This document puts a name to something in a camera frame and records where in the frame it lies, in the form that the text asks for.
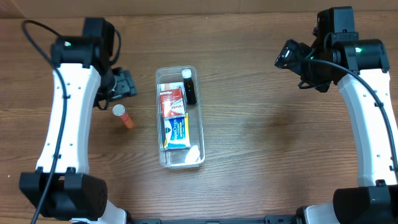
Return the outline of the dark syrup bottle white cap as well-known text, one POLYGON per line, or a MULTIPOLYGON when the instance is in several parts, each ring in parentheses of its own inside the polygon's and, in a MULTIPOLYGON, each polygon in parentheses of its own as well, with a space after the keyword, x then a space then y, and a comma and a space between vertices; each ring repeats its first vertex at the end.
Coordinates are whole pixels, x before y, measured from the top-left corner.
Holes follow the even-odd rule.
POLYGON ((182 70, 183 84, 185 89, 185 96, 188 105, 195 105, 197 103, 195 95, 195 87, 192 79, 192 71, 190 69, 182 70))

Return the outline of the orange tablet tube white cap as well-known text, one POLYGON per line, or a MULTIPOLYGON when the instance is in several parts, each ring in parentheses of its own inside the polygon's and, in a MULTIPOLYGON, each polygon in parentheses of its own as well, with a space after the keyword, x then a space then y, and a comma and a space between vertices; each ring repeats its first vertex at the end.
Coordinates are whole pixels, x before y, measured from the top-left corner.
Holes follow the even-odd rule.
POLYGON ((123 105, 114 105, 112 112, 124 123, 126 128, 132 129, 134 127, 134 122, 132 121, 131 117, 126 111, 126 108, 123 105))

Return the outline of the white blue plaster box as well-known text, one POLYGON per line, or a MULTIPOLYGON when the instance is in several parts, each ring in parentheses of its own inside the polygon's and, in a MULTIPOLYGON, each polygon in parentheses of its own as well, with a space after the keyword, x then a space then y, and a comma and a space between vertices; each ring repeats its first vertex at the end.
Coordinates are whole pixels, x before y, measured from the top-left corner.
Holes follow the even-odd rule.
POLYGON ((173 83, 161 83, 159 84, 159 90, 160 91, 166 91, 166 90, 173 90, 173 89, 181 89, 184 91, 184 84, 183 82, 173 82, 173 83))

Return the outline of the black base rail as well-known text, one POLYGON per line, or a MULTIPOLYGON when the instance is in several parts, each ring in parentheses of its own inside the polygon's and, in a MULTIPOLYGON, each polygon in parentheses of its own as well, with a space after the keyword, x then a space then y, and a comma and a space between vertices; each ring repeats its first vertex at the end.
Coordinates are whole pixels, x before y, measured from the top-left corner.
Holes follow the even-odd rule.
POLYGON ((303 224, 296 215, 266 215, 264 218, 221 218, 221 219, 186 219, 161 220, 159 218, 133 219, 129 215, 130 224, 303 224))

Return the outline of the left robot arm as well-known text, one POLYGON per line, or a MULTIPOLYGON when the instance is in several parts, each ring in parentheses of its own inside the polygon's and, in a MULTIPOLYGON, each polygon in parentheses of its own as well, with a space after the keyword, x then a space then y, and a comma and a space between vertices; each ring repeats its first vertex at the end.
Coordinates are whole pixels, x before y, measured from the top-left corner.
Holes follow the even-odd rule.
POLYGON ((131 223, 109 201, 107 184, 90 175, 88 140, 95 108, 135 96, 128 70, 116 66, 119 31, 102 17, 87 17, 80 36, 58 35, 44 55, 53 73, 53 103, 44 148, 33 172, 23 172, 21 192, 39 217, 72 223, 131 223))

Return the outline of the blue yellow lozenge box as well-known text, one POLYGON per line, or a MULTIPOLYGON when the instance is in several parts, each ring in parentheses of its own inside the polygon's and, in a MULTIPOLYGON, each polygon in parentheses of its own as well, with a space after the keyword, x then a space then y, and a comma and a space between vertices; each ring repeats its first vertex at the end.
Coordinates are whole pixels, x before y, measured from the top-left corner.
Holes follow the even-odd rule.
POLYGON ((185 149, 190 147, 189 118, 184 116, 164 120, 165 149, 185 149))

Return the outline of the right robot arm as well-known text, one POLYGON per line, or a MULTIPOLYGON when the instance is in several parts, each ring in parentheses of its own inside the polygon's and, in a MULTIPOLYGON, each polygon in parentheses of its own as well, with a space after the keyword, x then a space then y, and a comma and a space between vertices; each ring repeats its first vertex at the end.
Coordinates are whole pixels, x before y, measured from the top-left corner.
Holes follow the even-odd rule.
POLYGON ((389 61, 379 39, 359 38, 350 6, 317 15, 312 45, 289 39, 275 65, 300 77, 299 88, 321 93, 336 85, 348 109, 358 157, 358 186, 337 189, 331 202, 301 207, 276 223, 396 223, 397 124, 389 61))

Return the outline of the red white medicine box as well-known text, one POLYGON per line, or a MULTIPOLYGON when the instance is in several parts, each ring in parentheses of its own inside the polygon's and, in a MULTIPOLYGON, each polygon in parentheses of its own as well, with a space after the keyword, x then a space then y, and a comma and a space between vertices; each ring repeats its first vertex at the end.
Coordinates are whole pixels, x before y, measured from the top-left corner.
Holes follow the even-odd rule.
POLYGON ((164 119, 177 118, 185 115, 185 102, 180 88, 161 91, 159 97, 164 119))

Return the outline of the clear plastic container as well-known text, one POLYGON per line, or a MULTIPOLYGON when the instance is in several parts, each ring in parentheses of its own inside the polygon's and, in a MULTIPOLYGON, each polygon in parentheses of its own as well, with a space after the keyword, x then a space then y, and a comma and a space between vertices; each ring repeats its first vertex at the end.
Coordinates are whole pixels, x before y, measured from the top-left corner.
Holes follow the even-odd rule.
POLYGON ((168 168, 198 167, 205 160, 205 147, 203 139, 203 122, 201 116, 201 99, 198 87, 197 70, 191 65, 165 67, 156 71, 156 104, 157 104, 157 129, 159 139, 159 159, 160 164, 168 168), (164 118, 162 116, 159 84, 183 82, 182 70, 190 69, 192 71, 192 79, 195 87, 195 95, 197 103, 188 105, 185 96, 185 89, 182 92, 185 102, 185 114, 188 113, 189 118, 189 137, 190 147, 185 149, 165 149, 165 130, 164 118))

